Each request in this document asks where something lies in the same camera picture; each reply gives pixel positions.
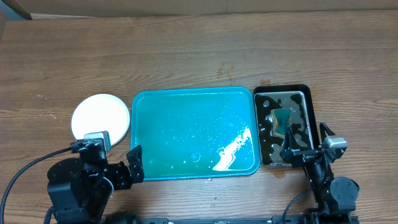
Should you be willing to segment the white plate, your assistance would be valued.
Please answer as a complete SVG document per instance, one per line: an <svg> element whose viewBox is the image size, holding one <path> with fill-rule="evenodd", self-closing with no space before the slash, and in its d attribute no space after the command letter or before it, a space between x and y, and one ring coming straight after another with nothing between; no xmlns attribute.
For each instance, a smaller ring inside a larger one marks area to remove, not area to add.
<svg viewBox="0 0 398 224"><path fill-rule="evenodd" d="M125 137L129 126L130 112L126 104L110 94L97 94L83 100L71 119L75 139L83 139L89 133L107 131L112 146Z"/></svg>

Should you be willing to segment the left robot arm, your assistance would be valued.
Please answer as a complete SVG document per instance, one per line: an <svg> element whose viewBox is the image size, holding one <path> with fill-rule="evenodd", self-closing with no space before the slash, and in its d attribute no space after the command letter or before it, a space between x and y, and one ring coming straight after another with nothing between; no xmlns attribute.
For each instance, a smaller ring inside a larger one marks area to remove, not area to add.
<svg viewBox="0 0 398 224"><path fill-rule="evenodd" d="M109 164L101 144L73 144L79 158L62 160L47 172L52 206L44 223L136 223L132 215L117 213L102 220L106 204L117 190L128 190L144 180L142 147L126 154L128 164Z"/></svg>

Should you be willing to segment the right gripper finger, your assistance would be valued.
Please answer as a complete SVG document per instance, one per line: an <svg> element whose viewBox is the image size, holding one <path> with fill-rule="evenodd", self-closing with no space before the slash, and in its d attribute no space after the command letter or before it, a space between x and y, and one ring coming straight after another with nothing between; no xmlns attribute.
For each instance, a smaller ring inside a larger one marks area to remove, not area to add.
<svg viewBox="0 0 398 224"><path fill-rule="evenodd" d="M294 133L292 131L292 128L290 126L287 126L285 128L285 139L282 147L283 147L283 152L294 152L300 150L300 146L298 145Z"/></svg>
<svg viewBox="0 0 398 224"><path fill-rule="evenodd" d="M324 122L321 122L320 123L320 135L321 135L322 144L324 144L325 139L328 136L334 136L335 133Z"/></svg>

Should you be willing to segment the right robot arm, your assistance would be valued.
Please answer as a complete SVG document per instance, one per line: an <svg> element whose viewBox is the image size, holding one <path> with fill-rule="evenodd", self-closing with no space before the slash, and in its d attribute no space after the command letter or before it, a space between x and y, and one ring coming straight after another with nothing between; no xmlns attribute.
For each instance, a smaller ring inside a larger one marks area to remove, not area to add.
<svg viewBox="0 0 398 224"><path fill-rule="evenodd" d="M286 206L281 223L358 223L351 216L356 210L359 185L347 177L335 177L330 164L341 158L347 149L346 139L336 135L325 123L320 123L322 143L307 151L294 149L295 137L290 126L286 127L281 158L293 167L302 167L310 182L310 189L292 199ZM288 216L289 208L306 194L313 193L316 207L308 208L301 215Z"/></svg>

